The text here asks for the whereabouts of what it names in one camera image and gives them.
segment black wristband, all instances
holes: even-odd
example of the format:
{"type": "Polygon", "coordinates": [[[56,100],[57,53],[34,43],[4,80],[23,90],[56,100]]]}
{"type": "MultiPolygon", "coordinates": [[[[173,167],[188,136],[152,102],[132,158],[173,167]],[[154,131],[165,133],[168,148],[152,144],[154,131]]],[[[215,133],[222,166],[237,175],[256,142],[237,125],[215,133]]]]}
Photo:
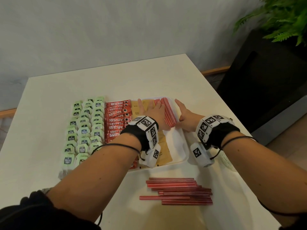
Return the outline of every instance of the black wristband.
{"type": "Polygon", "coordinates": [[[240,131],[240,129],[231,123],[221,123],[217,125],[216,127],[212,128],[206,145],[213,145],[221,148],[223,139],[232,131],[240,131]]]}
{"type": "MultiPolygon", "coordinates": [[[[156,120],[154,120],[154,124],[156,124],[157,129],[159,129],[159,125],[156,120]]],[[[140,141],[142,145],[141,151],[148,151],[149,150],[149,141],[146,137],[146,131],[140,129],[137,125],[127,125],[124,130],[121,131],[123,133],[130,133],[134,135],[140,141]]]]}

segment brown sugar packet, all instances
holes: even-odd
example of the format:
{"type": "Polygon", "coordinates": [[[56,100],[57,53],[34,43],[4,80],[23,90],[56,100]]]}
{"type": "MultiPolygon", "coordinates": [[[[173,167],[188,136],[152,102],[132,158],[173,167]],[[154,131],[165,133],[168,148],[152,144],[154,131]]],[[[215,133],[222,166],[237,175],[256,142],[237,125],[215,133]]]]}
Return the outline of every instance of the brown sugar packet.
{"type": "MultiPolygon", "coordinates": [[[[151,101],[153,101],[153,99],[142,100],[145,111],[147,111],[148,105],[151,101]]],[[[140,115],[140,108],[138,106],[137,101],[131,101],[131,111],[132,111],[132,119],[140,115]]],[[[158,136],[159,136],[159,145],[161,146],[161,151],[159,153],[159,157],[158,157],[156,166],[161,166],[161,165],[165,165],[168,162],[171,162],[173,159],[169,152],[169,148],[166,142],[166,137],[163,134],[163,131],[159,131],[158,136]]]]}

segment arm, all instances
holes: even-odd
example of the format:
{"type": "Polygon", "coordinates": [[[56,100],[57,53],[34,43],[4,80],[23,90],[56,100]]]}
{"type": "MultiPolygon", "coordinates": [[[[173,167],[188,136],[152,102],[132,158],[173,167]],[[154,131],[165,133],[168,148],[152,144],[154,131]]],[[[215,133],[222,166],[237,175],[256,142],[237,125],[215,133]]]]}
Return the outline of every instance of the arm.
{"type": "MultiPolygon", "coordinates": [[[[156,120],[159,130],[169,129],[164,121],[164,105],[159,102],[153,108],[152,102],[145,112],[140,99],[138,104],[140,115],[156,120]]],[[[138,138],[129,133],[121,134],[111,143],[141,150],[138,138]]],[[[52,188],[47,196],[55,207],[94,222],[113,197],[136,156],[136,151],[126,147],[102,147],[52,188]]]]}
{"type": "MultiPolygon", "coordinates": [[[[178,127],[195,131],[204,116],[187,110],[175,100],[181,110],[178,127]]],[[[243,135],[230,132],[222,141],[243,135]]],[[[240,176],[267,208],[281,213],[307,212],[307,171],[252,139],[236,139],[223,149],[240,176]]],[[[293,224],[297,218],[273,215],[283,226],[293,224]]]]}

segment person's right arm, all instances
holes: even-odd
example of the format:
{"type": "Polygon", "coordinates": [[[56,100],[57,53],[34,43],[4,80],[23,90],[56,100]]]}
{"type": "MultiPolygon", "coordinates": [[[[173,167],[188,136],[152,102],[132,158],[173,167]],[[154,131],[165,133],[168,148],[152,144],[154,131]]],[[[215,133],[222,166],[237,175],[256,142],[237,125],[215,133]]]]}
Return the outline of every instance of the person's right arm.
{"type": "MultiPolygon", "coordinates": [[[[195,131],[203,116],[192,113],[180,101],[175,101],[181,110],[177,127],[195,131]]],[[[230,132],[221,145],[242,135],[238,131],[230,132]]],[[[223,151],[267,208],[281,213],[307,212],[307,171],[248,138],[233,140],[223,151]]],[[[273,216],[283,227],[297,220],[297,217],[273,216]]]]}

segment pile of red straws on table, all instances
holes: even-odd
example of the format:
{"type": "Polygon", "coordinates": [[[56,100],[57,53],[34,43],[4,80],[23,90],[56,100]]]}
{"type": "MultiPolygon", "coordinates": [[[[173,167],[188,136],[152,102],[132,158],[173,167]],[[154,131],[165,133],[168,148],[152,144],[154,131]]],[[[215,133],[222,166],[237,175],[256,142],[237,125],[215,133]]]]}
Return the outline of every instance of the pile of red straws on table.
{"type": "Polygon", "coordinates": [[[212,191],[198,185],[194,178],[149,178],[147,187],[158,196],[140,196],[140,200],[161,200],[162,205],[212,205],[212,191]]]}

